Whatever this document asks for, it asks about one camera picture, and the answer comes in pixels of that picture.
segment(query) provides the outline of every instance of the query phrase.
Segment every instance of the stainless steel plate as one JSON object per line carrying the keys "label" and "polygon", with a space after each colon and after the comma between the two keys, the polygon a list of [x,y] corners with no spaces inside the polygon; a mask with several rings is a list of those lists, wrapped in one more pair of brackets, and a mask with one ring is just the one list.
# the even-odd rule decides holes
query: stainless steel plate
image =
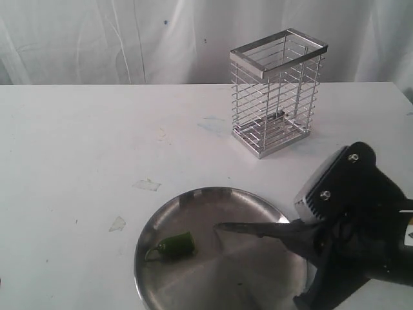
{"label": "stainless steel plate", "polygon": [[[277,239],[215,231],[219,222],[278,222],[285,217],[249,192],[197,189],[160,208],[136,248],[135,279],[150,310],[295,309],[305,288],[306,262]],[[178,261],[145,261],[163,238],[190,231],[197,253]]]}

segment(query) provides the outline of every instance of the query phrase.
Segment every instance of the white backdrop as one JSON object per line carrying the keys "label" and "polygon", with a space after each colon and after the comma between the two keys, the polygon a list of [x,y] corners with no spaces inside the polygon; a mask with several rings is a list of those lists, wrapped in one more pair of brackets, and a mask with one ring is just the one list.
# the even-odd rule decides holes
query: white backdrop
{"label": "white backdrop", "polygon": [[0,83],[228,83],[232,48],[296,28],[323,81],[413,98],[413,0],[0,0]]}

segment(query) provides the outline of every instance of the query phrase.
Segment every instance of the green pepper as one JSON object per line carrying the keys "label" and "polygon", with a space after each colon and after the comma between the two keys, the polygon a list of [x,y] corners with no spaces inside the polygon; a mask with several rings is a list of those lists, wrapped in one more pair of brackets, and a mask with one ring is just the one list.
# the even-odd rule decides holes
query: green pepper
{"label": "green pepper", "polygon": [[192,254],[195,251],[195,242],[188,231],[184,234],[162,239],[156,247],[146,252],[146,261],[148,260],[148,255],[153,251],[157,251],[163,258],[177,259]]}

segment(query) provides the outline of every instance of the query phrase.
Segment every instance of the screw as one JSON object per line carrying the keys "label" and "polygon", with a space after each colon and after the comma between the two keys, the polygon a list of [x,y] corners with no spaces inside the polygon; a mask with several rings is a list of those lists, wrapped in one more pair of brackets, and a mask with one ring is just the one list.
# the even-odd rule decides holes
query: screw
{"label": "screw", "polygon": [[329,191],[322,191],[322,192],[320,193],[320,198],[321,198],[322,200],[329,200],[330,197],[331,197],[331,192],[329,192]]}
{"label": "screw", "polygon": [[350,154],[350,155],[348,155],[347,159],[351,163],[355,163],[357,160],[359,160],[359,156],[358,156],[358,154]]}

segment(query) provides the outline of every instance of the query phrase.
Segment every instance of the chrome utensil holder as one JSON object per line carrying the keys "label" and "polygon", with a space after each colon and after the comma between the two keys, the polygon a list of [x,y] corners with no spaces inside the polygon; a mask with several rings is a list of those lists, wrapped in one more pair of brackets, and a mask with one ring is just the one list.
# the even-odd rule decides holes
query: chrome utensil holder
{"label": "chrome utensil holder", "polygon": [[230,52],[232,135],[258,158],[310,134],[327,47],[287,29]]}

